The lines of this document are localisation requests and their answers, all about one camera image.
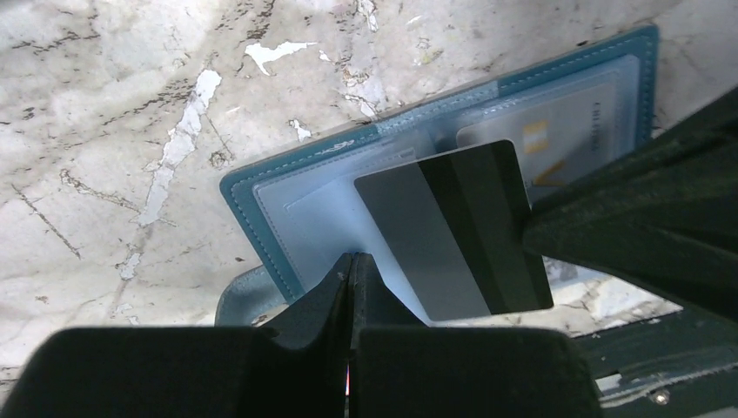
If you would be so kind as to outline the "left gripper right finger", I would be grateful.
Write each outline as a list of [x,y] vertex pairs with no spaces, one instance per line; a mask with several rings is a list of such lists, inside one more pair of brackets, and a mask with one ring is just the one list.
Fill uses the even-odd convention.
[[387,288],[372,255],[352,283],[352,417],[600,417],[587,362],[563,333],[429,327]]

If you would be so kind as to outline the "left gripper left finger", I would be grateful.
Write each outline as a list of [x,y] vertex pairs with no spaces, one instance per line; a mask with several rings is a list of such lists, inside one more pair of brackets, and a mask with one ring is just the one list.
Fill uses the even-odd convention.
[[4,417],[340,417],[353,256],[270,326],[80,327],[31,356]]

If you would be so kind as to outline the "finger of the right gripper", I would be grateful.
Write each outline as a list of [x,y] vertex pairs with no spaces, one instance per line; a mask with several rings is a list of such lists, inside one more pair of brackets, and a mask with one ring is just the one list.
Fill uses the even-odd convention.
[[522,242],[736,321],[736,91],[538,201]]

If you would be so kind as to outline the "white VIP card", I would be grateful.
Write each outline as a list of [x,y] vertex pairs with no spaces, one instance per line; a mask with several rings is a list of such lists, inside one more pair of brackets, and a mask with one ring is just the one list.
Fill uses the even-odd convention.
[[512,142],[534,202],[602,165],[619,127],[614,83],[587,82],[496,104],[456,139],[459,147]]

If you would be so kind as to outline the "blue leather card holder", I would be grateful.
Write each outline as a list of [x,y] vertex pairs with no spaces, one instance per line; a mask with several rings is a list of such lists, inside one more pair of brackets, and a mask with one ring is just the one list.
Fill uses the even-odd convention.
[[354,187],[362,175],[460,148],[458,131],[499,103],[569,85],[613,82],[620,127],[601,168],[651,136],[659,31],[611,37],[501,78],[437,96],[389,118],[231,172],[220,191],[262,261],[253,302],[221,304],[220,324],[293,303],[343,253],[370,253],[389,289],[421,320],[423,307]]

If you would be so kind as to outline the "grey black stripe card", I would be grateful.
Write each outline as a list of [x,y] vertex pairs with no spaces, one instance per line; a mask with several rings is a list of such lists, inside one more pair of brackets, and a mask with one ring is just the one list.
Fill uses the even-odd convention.
[[357,178],[355,188],[431,322],[551,308],[531,207],[509,140]]

